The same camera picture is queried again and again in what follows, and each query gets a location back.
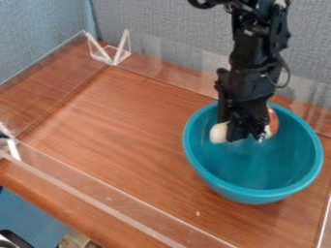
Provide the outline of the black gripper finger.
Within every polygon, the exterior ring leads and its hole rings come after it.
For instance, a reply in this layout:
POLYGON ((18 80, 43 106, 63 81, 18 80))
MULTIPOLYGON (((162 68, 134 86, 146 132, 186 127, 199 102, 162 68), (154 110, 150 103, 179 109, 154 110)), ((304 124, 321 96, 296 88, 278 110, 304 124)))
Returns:
POLYGON ((229 100, 221 97, 218 102, 218 122, 219 123, 229 122, 230 115, 231 115, 231 105, 229 104, 229 100))
POLYGON ((238 140, 245 140, 251 134, 253 118, 247 115, 239 115, 234 112, 230 115, 230 120, 227 124, 227 141, 235 142, 238 140))

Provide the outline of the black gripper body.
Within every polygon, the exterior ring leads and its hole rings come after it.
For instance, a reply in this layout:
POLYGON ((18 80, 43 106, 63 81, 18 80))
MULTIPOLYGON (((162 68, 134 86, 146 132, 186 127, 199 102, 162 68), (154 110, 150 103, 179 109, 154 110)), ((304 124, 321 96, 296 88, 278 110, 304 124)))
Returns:
POLYGON ((219 98, 227 99, 231 111, 253 118, 253 123, 267 117, 267 101, 274 95, 285 62, 281 51, 288 48, 288 29, 238 28, 234 32, 234 49, 230 54, 230 70, 218 70, 215 88, 219 98))

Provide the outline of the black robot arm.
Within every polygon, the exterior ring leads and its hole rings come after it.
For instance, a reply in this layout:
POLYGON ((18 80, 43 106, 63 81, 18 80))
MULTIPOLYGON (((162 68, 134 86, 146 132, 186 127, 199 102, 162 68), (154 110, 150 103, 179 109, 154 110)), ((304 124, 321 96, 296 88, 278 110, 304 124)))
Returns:
POLYGON ((218 122, 210 131, 214 143, 247 137, 272 138, 278 130, 277 116, 269 99, 289 66, 281 56, 289 48, 288 27, 290 0, 187 0, 201 10, 223 6, 231 14, 234 48, 230 67, 217 71, 219 93, 218 122))

